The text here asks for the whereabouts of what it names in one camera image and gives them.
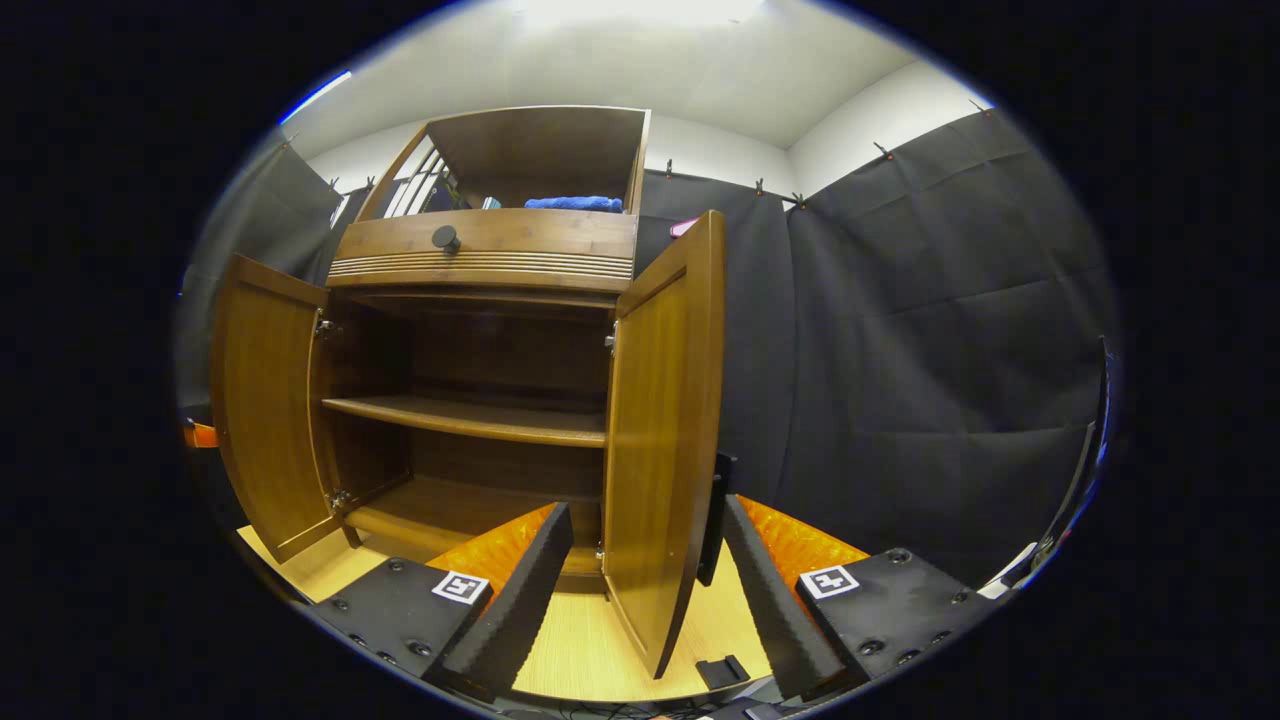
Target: wooden panel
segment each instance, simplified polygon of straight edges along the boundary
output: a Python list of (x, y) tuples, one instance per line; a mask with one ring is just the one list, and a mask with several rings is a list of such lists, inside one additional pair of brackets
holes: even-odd
[(707, 524), (719, 429), (724, 225), (710, 211), (618, 299), (604, 575), (654, 678), (671, 657)]
[(316, 459), (326, 487), (344, 489), (351, 500), (340, 511), (360, 506), (366, 496), (408, 477), (408, 429), (325, 410), (325, 397), (402, 393), (410, 384), (411, 325), (330, 297), (326, 319), (339, 328), (316, 340), (311, 372), (312, 428)]
[[(635, 260), (635, 215), (580, 210), (453, 210), (347, 227), (330, 287), (456, 283), (621, 292)], [(454, 255), (431, 245), (453, 225)]]
[(311, 441), (310, 365), (328, 292), (233, 255), (210, 354), (210, 398), (227, 475), (283, 562), (338, 527)]
[(413, 150), (417, 149), (417, 145), (422, 142), (424, 137), (426, 137), (425, 123), (422, 124), (421, 129), (419, 129), (413, 135), (413, 137), (410, 138), (408, 145), (406, 145), (404, 149), (401, 150), (401, 154), (397, 155), (394, 160), (392, 160), (392, 167), (388, 168), (387, 172), (383, 173), (383, 177), (378, 179), (378, 184), (375, 184), (374, 190), (371, 190), (369, 192), (369, 196), (365, 197), (365, 204), (360, 206), (360, 213), (356, 214), (355, 222), (362, 223), (365, 220), (374, 219), (374, 213), (376, 213), (378, 209), (381, 208), (383, 197), (385, 197), (387, 193), (390, 192), (390, 188), (396, 186), (396, 173), (399, 172), (401, 165), (403, 165), (404, 161), (408, 160), (410, 155), (413, 154)]
[(413, 395), (325, 398), (339, 413), (410, 428), (516, 442), (604, 447), (604, 416), (554, 410), (495, 407)]
[(644, 110), (559, 105), (438, 118), (428, 133), (463, 181), (479, 177), (618, 178), (644, 132)]
[[(417, 475), (353, 510), (346, 521), (353, 528), (420, 547), (435, 557), (545, 503), (545, 498), (529, 495)], [(588, 525), (598, 514), (599, 503), (570, 502), (575, 547), (564, 561), (564, 573), (599, 574), (594, 539), (598, 536), (593, 536)]]
[[(545, 500), (599, 502), (604, 451), (410, 430), (413, 473)], [(599, 539), (599, 519), (593, 519)]]
[(413, 377), (511, 393), (524, 388), (596, 397), (603, 411), (609, 384), (604, 338), (612, 323), (594, 309), (566, 310), (585, 311), (594, 322), (532, 313), (422, 315), (413, 341)]

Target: wooden floor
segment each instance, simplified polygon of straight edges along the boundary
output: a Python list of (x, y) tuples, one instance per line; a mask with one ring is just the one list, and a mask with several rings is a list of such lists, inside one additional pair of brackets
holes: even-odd
[[(411, 548), (362, 532), (365, 544), (352, 550), (338, 530), (280, 565), (252, 527), (241, 528), (239, 534), (280, 577), (317, 602), (389, 556), (413, 557)], [(696, 661), (719, 661), (726, 655), (737, 657), (753, 680), (772, 673), (737, 566), (728, 546), (722, 546), (716, 580), (707, 588), (694, 584), (684, 629), (660, 680), (645, 674), (604, 596), (558, 592), (552, 594), (543, 628), (512, 689), (589, 702), (681, 698), (707, 692), (694, 667)]]

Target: upper shelf compartment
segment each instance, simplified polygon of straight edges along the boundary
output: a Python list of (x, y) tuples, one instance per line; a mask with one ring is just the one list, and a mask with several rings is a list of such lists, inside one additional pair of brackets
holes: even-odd
[(548, 105), (438, 118), (426, 135), (472, 208), (603, 195), (637, 214), (648, 126), (646, 110)]

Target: pink object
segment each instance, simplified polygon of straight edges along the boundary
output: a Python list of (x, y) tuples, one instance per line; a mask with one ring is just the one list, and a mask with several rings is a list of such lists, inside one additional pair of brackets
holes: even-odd
[(677, 225), (671, 225), (671, 237), (680, 237), (680, 236), (685, 234), (685, 231), (687, 231), (689, 228), (691, 228), (694, 225), (694, 223), (696, 223), (696, 222), (698, 222), (698, 218), (694, 218), (691, 220), (685, 220), (684, 223), (680, 223)]

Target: decorative grooves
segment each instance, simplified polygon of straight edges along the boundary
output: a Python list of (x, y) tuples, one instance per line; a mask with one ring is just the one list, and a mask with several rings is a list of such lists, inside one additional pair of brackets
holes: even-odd
[(631, 281), (631, 258), (604, 258), (570, 252), (527, 252), (512, 250), (467, 250), (456, 255), (440, 251), (367, 255), (334, 260), (330, 278), (407, 272), (502, 272), (549, 273)]

